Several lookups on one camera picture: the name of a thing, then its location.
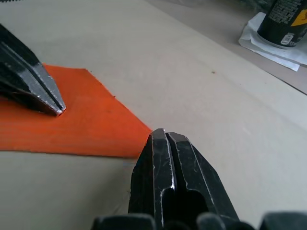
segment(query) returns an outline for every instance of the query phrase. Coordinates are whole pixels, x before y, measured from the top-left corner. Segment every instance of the orange sheet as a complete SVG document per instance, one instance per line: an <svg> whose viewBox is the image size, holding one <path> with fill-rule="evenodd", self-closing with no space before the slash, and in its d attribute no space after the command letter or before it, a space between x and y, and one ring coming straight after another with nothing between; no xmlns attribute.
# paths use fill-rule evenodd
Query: orange sheet
<svg viewBox="0 0 307 230"><path fill-rule="evenodd" d="M86 69L46 66L67 106L60 117L0 98L0 150L138 157L151 130Z"/></svg>

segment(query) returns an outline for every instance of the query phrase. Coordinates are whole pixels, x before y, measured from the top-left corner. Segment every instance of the spray can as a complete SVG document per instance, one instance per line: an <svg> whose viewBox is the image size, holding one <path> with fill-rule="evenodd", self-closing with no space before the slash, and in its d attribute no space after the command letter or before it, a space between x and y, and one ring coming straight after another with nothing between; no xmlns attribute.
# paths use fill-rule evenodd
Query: spray can
<svg viewBox="0 0 307 230"><path fill-rule="evenodd" d="M295 47L307 32L307 0L276 0L258 29L259 37L278 48Z"/></svg>

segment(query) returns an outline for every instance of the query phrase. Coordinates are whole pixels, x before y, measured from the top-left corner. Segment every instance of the black tool jaw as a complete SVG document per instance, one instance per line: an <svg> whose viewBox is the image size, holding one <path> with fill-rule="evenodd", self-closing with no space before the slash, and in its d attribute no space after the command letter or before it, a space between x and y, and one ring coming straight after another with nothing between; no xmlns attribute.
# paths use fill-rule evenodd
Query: black tool jaw
<svg viewBox="0 0 307 230"><path fill-rule="evenodd" d="M98 217L91 230L156 230L154 219L146 214Z"/></svg>
<svg viewBox="0 0 307 230"><path fill-rule="evenodd" d="M132 173L129 213L153 216L160 230L174 222L196 229L206 212L226 224L238 221L219 176L190 141L163 129L152 132Z"/></svg>
<svg viewBox="0 0 307 230"><path fill-rule="evenodd" d="M0 24L0 94L26 107L58 116L66 105L35 54Z"/></svg>

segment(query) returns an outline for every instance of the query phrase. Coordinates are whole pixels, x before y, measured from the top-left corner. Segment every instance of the yellow label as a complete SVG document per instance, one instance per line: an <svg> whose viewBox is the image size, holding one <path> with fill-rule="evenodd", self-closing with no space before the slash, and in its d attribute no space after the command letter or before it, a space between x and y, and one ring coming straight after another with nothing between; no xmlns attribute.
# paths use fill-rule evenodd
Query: yellow label
<svg viewBox="0 0 307 230"><path fill-rule="evenodd" d="M296 26L296 25L303 25L307 23L307 10L303 10L299 13L295 21L292 23L291 26Z"/></svg>

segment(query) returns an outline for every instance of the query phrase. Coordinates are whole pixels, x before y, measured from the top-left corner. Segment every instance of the metal tool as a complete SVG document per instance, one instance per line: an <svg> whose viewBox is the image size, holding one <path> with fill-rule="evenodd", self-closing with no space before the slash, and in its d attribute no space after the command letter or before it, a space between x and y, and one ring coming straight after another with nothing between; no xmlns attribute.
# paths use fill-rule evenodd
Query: metal tool
<svg viewBox="0 0 307 230"><path fill-rule="evenodd" d="M128 212L99 217L92 230L254 230L188 138L163 129L150 134L134 167ZM265 215L260 230L306 227L306 213L281 212Z"/></svg>
<svg viewBox="0 0 307 230"><path fill-rule="evenodd" d="M9 2L9 1L22 1L22 0L0 0L0 2Z"/></svg>
<svg viewBox="0 0 307 230"><path fill-rule="evenodd" d="M42 63L1 24L0 95L54 116L66 109L56 83Z"/></svg>

